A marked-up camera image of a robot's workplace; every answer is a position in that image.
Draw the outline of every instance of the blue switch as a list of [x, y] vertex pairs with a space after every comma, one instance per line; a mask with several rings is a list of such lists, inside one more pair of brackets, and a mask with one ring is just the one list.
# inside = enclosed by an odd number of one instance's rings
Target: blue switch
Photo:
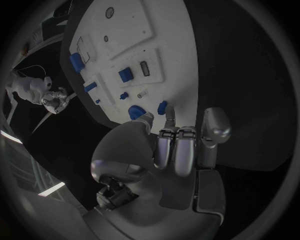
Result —
[[87, 93], [87, 92], [91, 91], [92, 89], [94, 89], [95, 87], [97, 87], [97, 83], [92, 82], [90, 85], [87, 85], [84, 88], [84, 91]]
[[157, 109], [157, 113], [159, 115], [164, 115], [166, 113], [167, 105], [168, 105], [167, 101], [163, 101], [162, 103], [160, 103]]
[[129, 67], [123, 69], [122, 71], [119, 71], [119, 75], [123, 83], [127, 83], [128, 81], [134, 79], [133, 73], [131, 72]]
[[124, 100], [125, 98], [128, 98], [128, 93], [124, 92], [123, 94], [121, 94], [120, 99]]
[[73, 53], [70, 56], [70, 60], [71, 60], [71, 63], [73, 65], [76, 73], [80, 73], [80, 71], [85, 68], [85, 65], [84, 65], [83, 61], [81, 60], [81, 57], [78, 52]]

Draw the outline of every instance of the rectangular slot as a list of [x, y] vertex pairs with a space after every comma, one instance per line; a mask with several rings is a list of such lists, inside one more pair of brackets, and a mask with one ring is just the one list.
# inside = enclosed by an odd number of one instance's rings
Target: rectangular slot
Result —
[[141, 67], [142, 73], [144, 74], [144, 77], [150, 76], [150, 71], [149, 71], [146, 61], [140, 62], [140, 67]]

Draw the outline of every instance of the light strip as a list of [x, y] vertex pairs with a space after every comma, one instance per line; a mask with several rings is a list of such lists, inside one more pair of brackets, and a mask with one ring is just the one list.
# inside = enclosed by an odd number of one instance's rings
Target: light strip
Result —
[[1, 134], [4, 136], [4, 137], [6, 137], [6, 138], [8, 138], [8, 139], [10, 139], [10, 140], [13, 140], [13, 141], [15, 141], [15, 142], [17, 142], [17, 143], [19, 143], [19, 144], [22, 144], [22, 142], [19, 140], [19, 139], [17, 139], [17, 138], [15, 138], [15, 137], [13, 137], [13, 136], [11, 136], [11, 135], [9, 135], [9, 134], [7, 134], [6, 132], [4, 132], [4, 131], [0, 131], [1, 132]]
[[57, 184], [57, 185], [55, 185], [55, 186], [53, 186], [53, 187], [47, 189], [46, 191], [41, 192], [41, 193], [39, 194], [39, 196], [46, 197], [46, 196], [48, 196], [49, 194], [55, 192], [57, 189], [60, 189], [60, 188], [61, 188], [62, 186], [64, 186], [64, 185], [65, 185], [65, 183], [61, 182], [61, 183], [59, 183], [59, 184]]

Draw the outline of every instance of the blue handle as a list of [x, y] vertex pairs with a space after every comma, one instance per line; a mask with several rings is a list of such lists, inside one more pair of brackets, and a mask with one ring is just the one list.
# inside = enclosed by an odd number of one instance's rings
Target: blue handle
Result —
[[95, 87], [97, 87], [97, 83], [92, 82], [90, 85], [87, 85], [84, 88], [84, 91], [87, 93], [87, 92], [91, 91], [92, 89], [94, 89]]

